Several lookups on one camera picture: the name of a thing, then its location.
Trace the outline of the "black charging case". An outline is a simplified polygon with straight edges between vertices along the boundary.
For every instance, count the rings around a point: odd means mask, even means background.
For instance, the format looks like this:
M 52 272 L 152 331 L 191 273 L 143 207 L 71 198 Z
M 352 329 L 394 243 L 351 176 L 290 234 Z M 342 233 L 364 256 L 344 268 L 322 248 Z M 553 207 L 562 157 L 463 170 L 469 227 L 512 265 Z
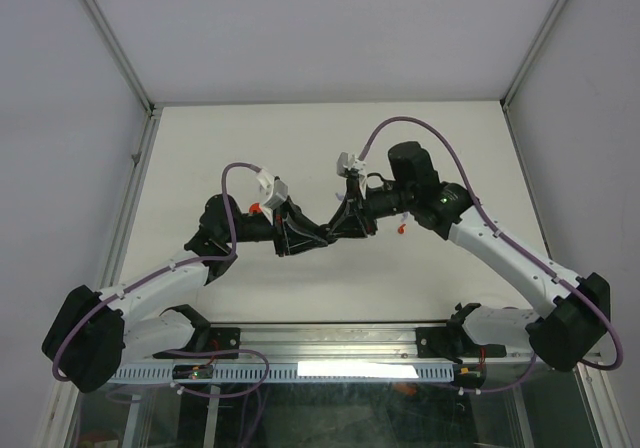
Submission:
M 327 224 L 323 224 L 319 227 L 319 234 L 324 240 L 331 240 L 330 227 Z

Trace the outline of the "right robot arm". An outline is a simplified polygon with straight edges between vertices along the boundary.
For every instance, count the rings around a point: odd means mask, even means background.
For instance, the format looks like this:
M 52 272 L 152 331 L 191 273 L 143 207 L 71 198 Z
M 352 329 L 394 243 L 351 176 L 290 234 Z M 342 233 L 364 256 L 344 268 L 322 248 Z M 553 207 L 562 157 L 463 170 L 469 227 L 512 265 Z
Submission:
M 342 204 L 329 223 L 333 239 L 366 238 L 379 219 L 409 213 L 423 228 L 466 250 L 514 287 L 528 309 L 480 303 L 458 306 L 447 322 L 452 351 L 469 355 L 481 345 L 531 349 L 567 372 L 605 336 L 610 285 L 599 274 L 582 277 L 519 244 L 482 214 L 468 189 L 440 180 L 429 153 L 415 141 L 388 152 L 393 177 L 370 188 L 364 161 L 343 153 L 337 173 L 346 180 Z

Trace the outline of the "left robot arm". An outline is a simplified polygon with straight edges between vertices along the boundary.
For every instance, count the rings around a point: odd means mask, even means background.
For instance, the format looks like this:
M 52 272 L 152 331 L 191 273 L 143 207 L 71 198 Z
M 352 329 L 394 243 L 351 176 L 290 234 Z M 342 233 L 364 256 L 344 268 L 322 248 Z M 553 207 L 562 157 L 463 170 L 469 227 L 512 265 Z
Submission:
M 242 212 L 229 195 L 210 198 L 193 237 L 165 263 L 98 291 L 71 290 L 42 343 L 54 377 L 91 393 L 124 364 L 182 350 L 198 356 L 209 345 L 209 323 L 179 298 L 212 284 L 237 259 L 240 243 L 270 242 L 280 257 L 325 248 L 328 225 L 306 217 L 291 198 L 273 209 Z

